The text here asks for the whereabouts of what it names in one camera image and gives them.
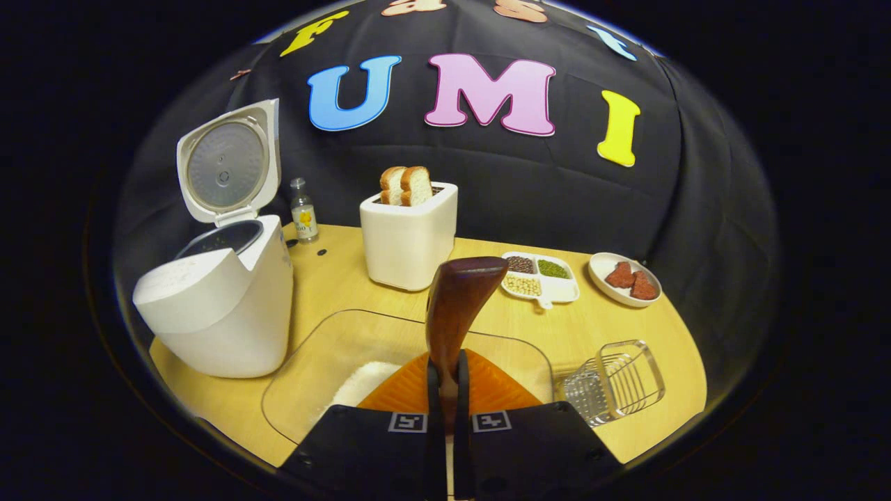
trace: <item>blue letter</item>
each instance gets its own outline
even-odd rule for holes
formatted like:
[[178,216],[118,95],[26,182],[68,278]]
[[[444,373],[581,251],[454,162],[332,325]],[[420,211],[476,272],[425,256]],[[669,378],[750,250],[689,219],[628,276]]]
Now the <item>blue letter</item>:
[[348,66],[335,66],[319,71],[309,78],[309,121],[321,130],[347,130],[361,127],[378,118],[389,100],[389,77],[393,67],[402,58],[397,55],[373,57],[359,68],[368,71],[368,87],[365,102],[352,110],[342,110],[337,105],[340,77],[347,74]]
[[609,33],[608,31],[605,31],[603,29],[595,28],[594,26],[590,26],[590,25],[587,28],[589,30],[597,33],[598,35],[600,35],[601,40],[603,40],[603,43],[606,44],[607,47],[612,49],[615,53],[617,53],[619,55],[623,55],[624,57],[626,57],[632,61],[637,61],[637,56],[635,56],[634,54],[629,53],[628,51],[625,50],[625,48],[628,47],[628,45],[625,45],[625,43],[622,42],[622,40],[619,40],[618,38],[613,37],[612,33]]

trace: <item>beans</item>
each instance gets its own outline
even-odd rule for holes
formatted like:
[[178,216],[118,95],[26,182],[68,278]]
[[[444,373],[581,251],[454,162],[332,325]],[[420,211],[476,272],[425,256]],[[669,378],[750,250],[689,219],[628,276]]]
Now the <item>beans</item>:
[[519,292],[520,294],[527,294],[529,296],[542,295],[542,284],[535,278],[507,275],[504,278],[504,286],[511,291]]
[[544,259],[538,260],[538,269],[542,272],[542,275],[546,276],[556,276],[557,278],[569,278],[569,274],[563,269],[562,266],[557,263],[551,263],[551,261],[545,261]]
[[508,268],[510,271],[518,271],[520,273],[535,273],[535,267],[532,259],[523,258],[522,256],[510,256],[507,258]]

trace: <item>bottle label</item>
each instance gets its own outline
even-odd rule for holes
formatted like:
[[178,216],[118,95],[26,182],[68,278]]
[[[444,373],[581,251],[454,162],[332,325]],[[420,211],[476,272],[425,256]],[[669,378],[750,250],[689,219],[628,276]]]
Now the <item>bottle label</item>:
[[297,227],[297,238],[304,240],[319,234],[319,226],[315,223],[315,209],[312,205],[295,207],[291,211],[294,217],[294,226]]

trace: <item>black fabric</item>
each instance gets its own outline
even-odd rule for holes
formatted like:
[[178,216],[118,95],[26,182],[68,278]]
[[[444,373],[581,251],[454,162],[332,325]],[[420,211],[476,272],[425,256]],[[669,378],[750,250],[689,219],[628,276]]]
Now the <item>black fabric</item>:
[[[637,62],[614,53],[585,26],[555,8],[549,20],[503,17],[489,0],[449,0],[436,12],[384,17],[388,2],[350,5],[303,48],[279,57],[296,30],[268,45],[232,54],[172,103],[137,153],[123,187],[115,265],[130,297],[136,280],[170,260],[209,228],[194,221],[176,181],[176,141],[234,108],[280,99],[282,188],[263,213],[290,222],[287,181],[301,176],[320,223],[359,226],[361,200],[379,190],[384,169],[427,166],[435,181],[459,186],[460,237],[648,259],[690,327],[709,375],[709,397],[739,375],[764,336],[776,266],[775,220],[754,153],[708,92],[671,62],[628,42]],[[500,124],[509,106],[482,127],[432,127],[438,53],[469,53],[492,78],[528,59],[553,66],[551,137],[525,136]],[[307,79],[347,65],[339,106],[365,97],[358,65],[399,55],[387,109],[363,127],[325,132],[308,119]],[[237,70],[247,74],[229,80]],[[600,157],[608,89],[640,106],[636,163]],[[121,305],[134,314],[132,304]],[[138,333],[147,344],[151,333]]]

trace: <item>white divided plate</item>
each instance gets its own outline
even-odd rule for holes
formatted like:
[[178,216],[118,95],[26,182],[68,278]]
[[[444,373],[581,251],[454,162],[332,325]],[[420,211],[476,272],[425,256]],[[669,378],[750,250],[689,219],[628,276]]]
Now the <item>white divided plate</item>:
[[[517,271],[508,271],[507,275],[515,275],[524,278],[533,278],[537,280],[542,285],[542,295],[541,296],[531,296],[529,294],[522,294],[520,292],[514,292],[507,288],[504,285],[504,281],[502,281],[502,288],[505,292],[510,294],[511,296],[515,296],[518,298],[523,298],[527,300],[536,300],[538,304],[541,305],[544,309],[553,308],[552,302],[555,303],[569,303],[578,299],[578,282],[576,282],[576,276],[572,273],[572,268],[566,264],[566,261],[562,259],[553,258],[551,256],[542,256],[539,254],[529,254],[528,252],[505,252],[502,255],[502,258],[507,259],[511,256],[520,256],[522,258],[531,259],[532,260],[532,268],[534,273],[521,273]],[[551,261],[555,265],[560,265],[566,270],[566,273],[569,275],[569,278],[558,278],[556,276],[546,276],[540,273],[538,269],[538,260],[544,259],[546,261]]]
[[[628,261],[628,264],[631,265],[631,273],[634,273],[635,271],[643,271],[647,276],[647,280],[656,287],[658,296],[656,296],[654,300],[639,300],[637,298],[632,298],[631,287],[621,289],[613,287],[606,282],[607,276],[616,270],[616,263],[622,261]],[[588,271],[591,272],[591,278],[594,280],[594,284],[597,285],[598,289],[610,296],[613,300],[622,304],[633,306],[635,308],[646,308],[662,297],[662,284],[659,283],[656,276],[640,263],[626,258],[625,256],[613,254],[612,252],[598,252],[591,256],[591,259],[588,261]]]

